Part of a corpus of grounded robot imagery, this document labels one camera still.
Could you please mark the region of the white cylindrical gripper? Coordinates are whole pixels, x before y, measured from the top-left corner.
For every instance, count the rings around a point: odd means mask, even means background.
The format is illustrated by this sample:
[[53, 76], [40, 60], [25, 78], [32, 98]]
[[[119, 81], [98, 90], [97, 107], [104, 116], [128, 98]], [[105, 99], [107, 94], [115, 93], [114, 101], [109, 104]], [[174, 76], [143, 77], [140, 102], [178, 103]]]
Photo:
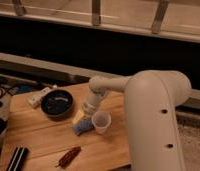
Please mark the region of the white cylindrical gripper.
[[[99, 106], [104, 99], [104, 96], [102, 94], [95, 94], [95, 93], [89, 93], [88, 96], [85, 98], [84, 102], [82, 103], [82, 109], [86, 114], [92, 115], [94, 114], [98, 109]], [[85, 117], [85, 113], [81, 109], [79, 109], [73, 120], [73, 124], [77, 124], [81, 119]]]

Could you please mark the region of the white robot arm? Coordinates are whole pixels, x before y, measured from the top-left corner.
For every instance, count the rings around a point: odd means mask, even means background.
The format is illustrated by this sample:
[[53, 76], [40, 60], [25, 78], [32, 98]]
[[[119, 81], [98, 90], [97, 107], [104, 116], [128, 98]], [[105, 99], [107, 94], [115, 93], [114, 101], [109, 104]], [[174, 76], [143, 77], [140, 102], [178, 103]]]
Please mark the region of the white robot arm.
[[133, 171], [186, 171], [175, 108], [191, 93], [189, 78], [179, 71], [145, 70], [133, 76], [89, 80], [85, 113], [97, 111], [109, 91], [124, 94]]

